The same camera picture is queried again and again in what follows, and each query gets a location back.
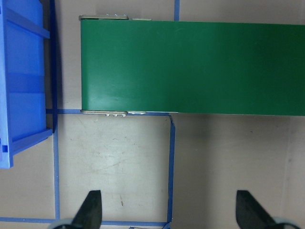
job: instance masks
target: metal bracket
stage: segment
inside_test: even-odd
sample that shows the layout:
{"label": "metal bracket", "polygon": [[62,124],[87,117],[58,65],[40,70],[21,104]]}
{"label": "metal bracket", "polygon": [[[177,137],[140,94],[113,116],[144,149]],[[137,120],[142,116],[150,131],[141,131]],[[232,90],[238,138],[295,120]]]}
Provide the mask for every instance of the metal bracket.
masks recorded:
{"label": "metal bracket", "polygon": [[128,111],[127,113],[132,114],[132,115],[144,115],[147,112],[145,112],[145,111]]}
{"label": "metal bracket", "polygon": [[127,115],[127,112],[125,112],[125,111],[84,111],[84,110],[81,110],[81,113],[89,114],[89,115],[106,115],[107,117],[109,117],[109,116],[126,117],[126,115]]}
{"label": "metal bracket", "polygon": [[104,19],[116,19],[116,20],[128,20],[128,16],[127,15],[80,15],[78,17],[79,20],[83,20],[83,19],[89,19],[89,20],[104,20]]}

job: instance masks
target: green conveyor belt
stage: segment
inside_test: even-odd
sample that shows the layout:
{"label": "green conveyor belt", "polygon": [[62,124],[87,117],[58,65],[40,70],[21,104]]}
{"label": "green conveyor belt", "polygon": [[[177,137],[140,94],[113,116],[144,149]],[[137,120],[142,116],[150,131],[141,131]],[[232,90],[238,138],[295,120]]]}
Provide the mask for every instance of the green conveyor belt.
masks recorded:
{"label": "green conveyor belt", "polygon": [[305,115],[305,26],[81,20],[82,109]]}

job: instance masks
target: floor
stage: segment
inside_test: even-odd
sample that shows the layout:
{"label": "floor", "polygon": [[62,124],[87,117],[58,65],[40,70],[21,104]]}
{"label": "floor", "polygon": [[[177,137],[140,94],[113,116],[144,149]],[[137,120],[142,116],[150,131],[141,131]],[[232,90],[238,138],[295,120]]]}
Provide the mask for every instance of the floor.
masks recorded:
{"label": "floor", "polygon": [[[41,2],[48,12],[49,1]],[[46,229],[53,219],[73,217],[93,189],[102,190],[104,221],[167,220],[170,118],[71,114],[81,108],[79,15],[305,23],[305,0],[55,3],[62,114],[57,115],[54,137],[16,155],[12,169],[0,170],[0,228]],[[46,42],[46,104],[52,109],[49,51]],[[250,190],[272,216],[290,218],[305,228],[305,117],[171,115],[176,127],[173,229],[237,229],[237,189]],[[56,120],[48,114],[47,123],[52,128]]]}

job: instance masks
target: blue bin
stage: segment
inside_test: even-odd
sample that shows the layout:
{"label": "blue bin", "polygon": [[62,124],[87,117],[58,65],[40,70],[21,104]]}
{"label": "blue bin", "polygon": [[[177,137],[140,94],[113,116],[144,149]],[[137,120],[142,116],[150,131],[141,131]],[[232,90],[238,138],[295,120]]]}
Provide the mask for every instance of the blue bin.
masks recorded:
{"label": "blue bin", "polygon": [[52,135],[46,129],[43,39],[39,0],[0,0],[0,168]]}

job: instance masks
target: blue tape line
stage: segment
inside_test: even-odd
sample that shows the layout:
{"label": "blue tape line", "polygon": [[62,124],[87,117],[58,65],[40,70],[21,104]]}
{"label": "blue tape line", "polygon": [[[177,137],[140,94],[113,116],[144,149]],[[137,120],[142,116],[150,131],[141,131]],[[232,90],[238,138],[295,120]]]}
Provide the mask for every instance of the blue tape line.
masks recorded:
{"label": "blue tape line", "polygon": [[171,223],[166,224],[162,229],[171,229]]}
{"label": "blue tape line", "polygon": [[138,221],[102,221],[104,226],[142,226],[142,227],[164,227],[164,222],[138,222]]}
{"label": "blue tape line", "polygon": [[58,115],[57,115],[57,44],[56,44],[56,13],[55,0],[50,0],[50,36],[51,36],[51,76],[53,103],[53,152],[54,152],[54,198],[55,219],[60,219],[60,191],[59,191],[59,153],[58,153]]}
{"label": "blue tape line", "polygon": [[179,18],[180,18],[180,0],[175,0],[173,20],[174,21],[179,21]]}
{"label": "blue tape line", "polygon": [[9,218],[0,217],[1,222],[13,222],[13,223],[53,223],[55,219],[30,219],[30,218]]}
{"label": "blue tape line", "polygon": [[168,201],[167,201],[167,222],[173,219],[173,173],[174,173],[174,155],[175,155],[175,132],[176,127],[171,117],[171,133],[170,133],[170,155],[168,167]]}
{"label": "blue tape line", "polygon": [[59,115],[83,115],[80,109],[58,109]]}

